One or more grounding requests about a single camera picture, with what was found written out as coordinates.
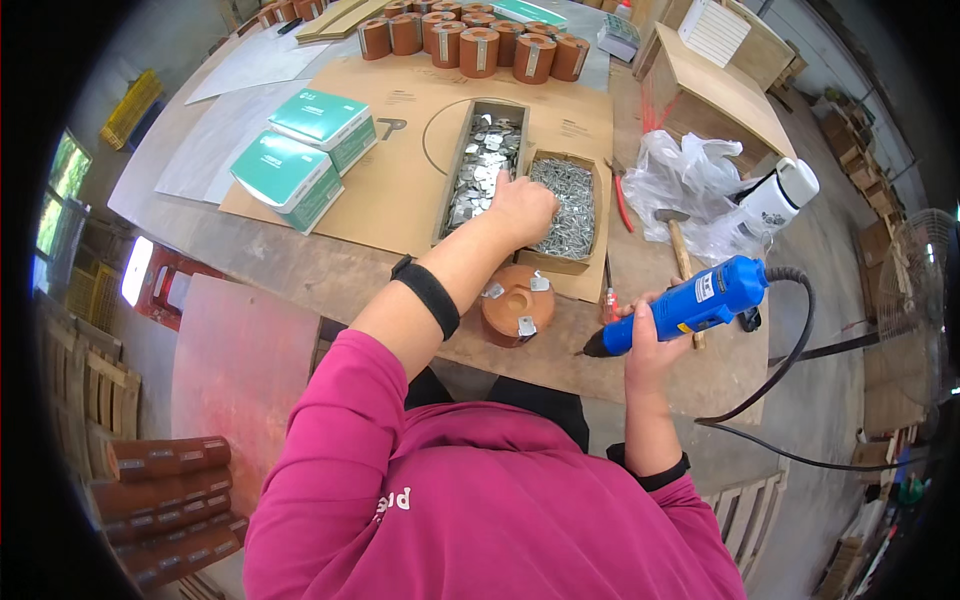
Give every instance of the yellow plastic crate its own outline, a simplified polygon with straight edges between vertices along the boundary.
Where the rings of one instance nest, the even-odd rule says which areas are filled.
[[[96,280],[96,277],[77,267],[73,268],[70,276],[70,286],[66,290],[66,309],[84,321],[89,321]]]
[[[90,303],[90,324],[106,333],[113,332],[113,316],[117,311],[117,299],[120,297],[120,275],[100,263],[93,284],[93,300]]]
[[[100,129],[100,137],[113,150],[123,148],[130,134],[133,133],[133,128],[162,91],[163,83],[156,76],[154,69],[147,69],[141,73],[127,90],[127,95],[113,110],[110,118],[107,119],[107,124]]]

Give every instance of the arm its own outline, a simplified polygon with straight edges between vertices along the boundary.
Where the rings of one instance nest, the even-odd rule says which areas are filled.
[[[490,210],[461,225],[417,263],[437,278],[463,315],[511,252],[546,235],[558,207],[543,185],[525,177],[510,182],[507,172],[500,171]],[[399,281],[387,284],[350,328],[387,347],[403,365],[407,381],[426,367],[444,339],[430,311]]]
[[[509,183],[501,173],[497,182],[491,209],[420,261],[461,313],[510,252],[542,238],[557,205],[527,178]],[[337,337],[290,414],[252,515],[244,564],[250,598],[299,598],[339,555],[364,545],[403,431],[407,382],[442,338],[433,315],[397,281]],[[324,584],[333,587],[346,576],[342,568],[327,573]]]
[[[671,284],[682,283],[673,277]],[[663,473],[680,462],[683,451],[663,393],[667,369],[690,347],[689,335],[659,342],[650,302],[659,294],[644,294],[618,310],[634,316],[634,345],[627,353],[624,384],[627,419],[624,464],[639,477]],[[701,568],[724,597],[744,598],[743,584],[730,553],[720,539],[720,528],[688,474],[650,492],[686,544],[694,550]]]

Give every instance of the window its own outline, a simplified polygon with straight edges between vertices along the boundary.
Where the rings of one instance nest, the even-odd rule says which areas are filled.
[[[76,199],[84,183],[86,172],[90,170],[90,155],[80,147],[77,138],[70,131],[63,132],[57,153],[47,178],[47,191],[43,194],[43,211],[40,213],[40,225],[36,232],[36,254],[34,256],[34,287],[46,291],[47,261],[54,247],[57,224],[63,211],[63,199]]]

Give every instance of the wooden hammer handle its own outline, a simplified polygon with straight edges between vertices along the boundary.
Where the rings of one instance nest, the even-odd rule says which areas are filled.
[[[666,222],[670,229],[670,242],[673,244],[673,252],[677,255],[677,265],[680,267],[680,279],[687,281],[693,277],[693,268],[690,266],[690,254],[686,251],[684,235],[680,232],[680,224],[670,219]],[[707,340],[704,339],[704,332],[697,331],[693,334],[693,349],[700,350],[707,347]]]

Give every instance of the plastic bag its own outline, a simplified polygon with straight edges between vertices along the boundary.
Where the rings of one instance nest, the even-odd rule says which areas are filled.
[[[687,251],[710,266],[734,254],[758,256],[760,240],[743,223],[746,211],[729,200],[756,180],[743,181],[727,156],[742,152],[740,142],[705,140],[688,133],[678,146],[663,130],[645,134],[640,141],[636,168],[623,177],[624,200],[643,221],[643,237],[669,242],[666,223],[654,213],[661,208],[690,215],[680,223]]]

